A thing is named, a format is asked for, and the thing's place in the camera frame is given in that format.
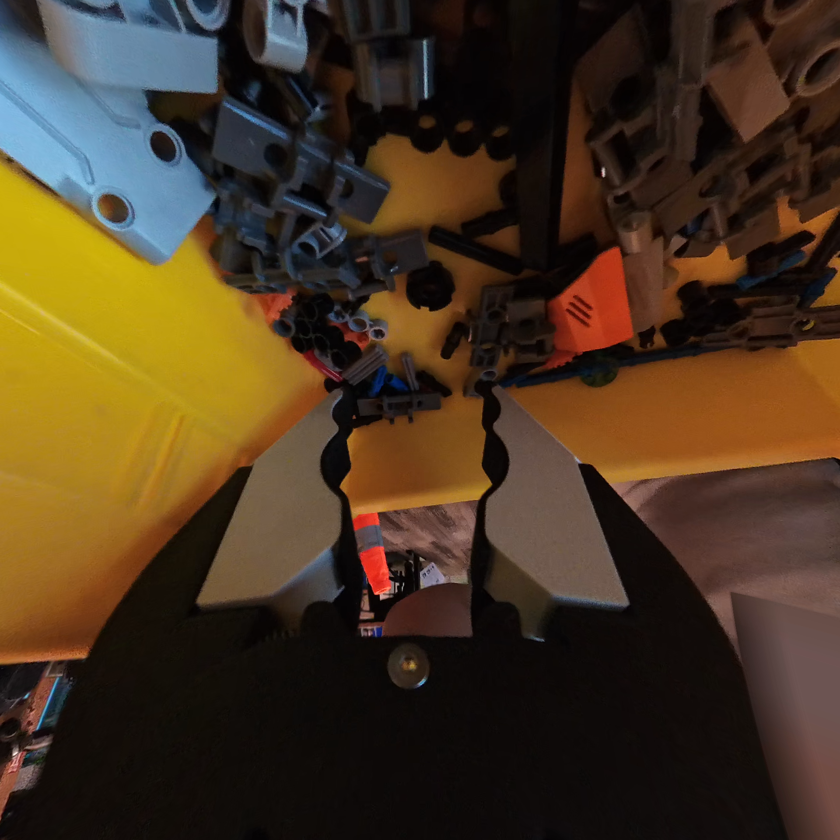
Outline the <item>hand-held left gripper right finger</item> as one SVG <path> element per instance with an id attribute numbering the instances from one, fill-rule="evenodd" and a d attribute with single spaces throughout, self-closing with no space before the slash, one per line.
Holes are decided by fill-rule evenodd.
<path id="1" fill-rule="evenodd" d="M 629 598 L 580 461 L 499 385 L 483 384 L 479 499 L 470 557 L 474 625 L 491 603 L 542 642 L 561 607 L 621 612 Z"/>

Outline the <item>orange plastic object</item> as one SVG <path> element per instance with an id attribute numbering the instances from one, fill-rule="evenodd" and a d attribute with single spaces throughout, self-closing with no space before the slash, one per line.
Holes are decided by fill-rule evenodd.
<path id="1" fill-rule="evenodd" d="M 380 515 L 364 513 L 353 519 L 356 547 L 364 574 L 373 594 L 379 596 L 391 591 L 392 580 L 386 560 Z"/>

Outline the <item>orange vented panel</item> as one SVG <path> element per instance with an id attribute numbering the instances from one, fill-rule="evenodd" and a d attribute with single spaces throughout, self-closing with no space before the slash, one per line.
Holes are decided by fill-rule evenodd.
<path id="1" fill-rule="evenodd" d="M 621 249 L 601 252 L 568 289 L 548 301 L 547 317 L 554 326 L 550 368 L 630 340 L 635 332 Z"/>

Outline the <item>grey panel plate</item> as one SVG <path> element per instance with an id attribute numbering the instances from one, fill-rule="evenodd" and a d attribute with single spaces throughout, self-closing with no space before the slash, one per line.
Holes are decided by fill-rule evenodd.
<path id="1" fill-rule="evenodd" d="M 141 92 L 76 79 L 5 9 L 1 144 L 6 157 L 156 266 L 174 255 L 216 197 Z"/>

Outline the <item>yellow plastic parts bin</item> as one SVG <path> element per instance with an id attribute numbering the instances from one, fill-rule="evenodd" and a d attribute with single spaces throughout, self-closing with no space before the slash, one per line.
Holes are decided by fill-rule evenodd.
<path id="1" fill-rule="evenodd" d="M 375 225 L 390 234 L 499 205 L 513 160 L 388 136 L 370 168 L 392 184 Z M 239 466 L 324 396 L 322 377 L 229 289 L 202 222 L 151 266 L 2 161 L 2 665 L 83 657 L 142 568 Z M 455 392 L 437 413 L 353 433 L 351 507 L 389 511 L 477 499 L 480 402 L 469 356 L 439 348 L 450 323 L 502 275 L 431 248 L 455 276 L 446 310 L 398 292 L 371 314 Z M 513 395 L 610 481 L 838 458 L 838 341 L 714 353 Z"/>

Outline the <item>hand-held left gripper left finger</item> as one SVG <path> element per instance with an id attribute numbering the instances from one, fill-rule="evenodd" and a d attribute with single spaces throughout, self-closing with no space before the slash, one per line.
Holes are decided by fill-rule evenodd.
<path id="1" fill-rule="evenodd" d="M 196 605 L 203 610 L 264 606 L 289 632 L 311 604 L 332 604 L 355 633 L 363 569 L 350 502 L 348 440 L 355 399 L 324 397 L 257 458 Z"/>

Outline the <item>pile of dark building parts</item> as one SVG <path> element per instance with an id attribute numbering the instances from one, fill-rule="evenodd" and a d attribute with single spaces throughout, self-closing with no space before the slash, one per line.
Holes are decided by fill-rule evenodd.
<path id="1" fill-rule="evenodd" d="M 80 81 L 139 91 L 215 190 L 202 216 L 229 289 L 325 379 L 355 424 L 436 410 L 451 390 L 388 373 L 397 291 L 446 309 L 431 245 L 504 273 L 442 342 L 469 348 L 465 397 L 729 350 L 838 339 L 838 2 L 2 2 Z M 513 160 L 499 205 L 390 234 L 389 136 Z M 547 303 L 601 252 L 623 254 L 634 336 L 549 367 Z"/>

